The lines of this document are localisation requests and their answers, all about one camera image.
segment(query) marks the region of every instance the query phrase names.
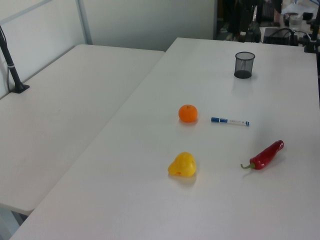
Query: chili pepper stem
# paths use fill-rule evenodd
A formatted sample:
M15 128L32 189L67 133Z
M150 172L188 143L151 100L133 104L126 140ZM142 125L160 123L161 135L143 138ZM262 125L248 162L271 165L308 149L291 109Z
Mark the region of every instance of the chili pepper stem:
M242 164L240 164L240 166L241 166L243 169L254 169L256 165L255 165L254 163L250 163L249 166L243 166Z

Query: table surface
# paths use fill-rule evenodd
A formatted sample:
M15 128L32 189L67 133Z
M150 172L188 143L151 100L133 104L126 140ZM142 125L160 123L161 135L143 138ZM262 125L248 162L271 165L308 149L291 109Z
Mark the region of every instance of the table surface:
M241 51L249 79L234 77ZM317 239L317 76L301 47L178 38L12 240ZM184 104L196 123L179 121ZM277 140L266 168L240 167ZM184 151L196 175L169 176Z
M79 45L0 100L0 207L30 214L164 52Z

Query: black cable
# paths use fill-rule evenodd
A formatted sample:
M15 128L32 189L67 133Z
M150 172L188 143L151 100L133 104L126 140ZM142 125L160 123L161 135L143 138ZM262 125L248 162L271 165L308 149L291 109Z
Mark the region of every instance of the black cable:
M2 30L1 25L0 25L0 31L1 31L1 33L2 33L2 36L3 36L3 38L4 38L5 43L7 43L6 35L5 35L5 32Z
M290 32L290 31L287 31L287 32L283 35L283 38L285 38L288 33L291 33L291 32Z
M9 67L7 67L6 85L8 87L8 92L11 93L10 87L9 87Z
M0 31L1 31L1 35L3 36L3 39L4 39L4 41L5 41L5 44L7 44L6 35L5 35L4 31L2 30L1 25L0 25ZM6 85L7 85L7 87L8 87L8 92L10 93L11 91L10 91L10 87L9 87L9 67L7 67L6 70L7 70Z
M303 33L303 34L307 35L307 33L304 32L304 31L294 31L294 32L295 32L295 33Z
M290 33L293 32L290 28L284 27L284 28L281 28L281 29L275 31L274 33L272 33L270 36L268 36L268 38L273 37L275 34L281 32L281 31L283 31L283 30L288 30Z

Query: red chili pepper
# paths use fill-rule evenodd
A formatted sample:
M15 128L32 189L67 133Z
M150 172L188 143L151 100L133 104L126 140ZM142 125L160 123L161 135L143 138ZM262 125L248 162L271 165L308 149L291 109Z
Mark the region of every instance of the red chili pepper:
M271 160L275 157L277 152L284 148L284 142L282 140L276 141L271 146L267 147L265 150L260 152L257 156L250 159L250 165L244 167L243 169L256 169L260 170L267 166Z

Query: black mesh pen holder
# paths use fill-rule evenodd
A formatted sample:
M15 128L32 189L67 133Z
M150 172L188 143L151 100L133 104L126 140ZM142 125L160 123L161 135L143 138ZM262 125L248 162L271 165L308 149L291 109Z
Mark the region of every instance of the black mesh pen holder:
M235 55L234 76L239 79L248 79L252 75L255 55L248 51L241 51Z

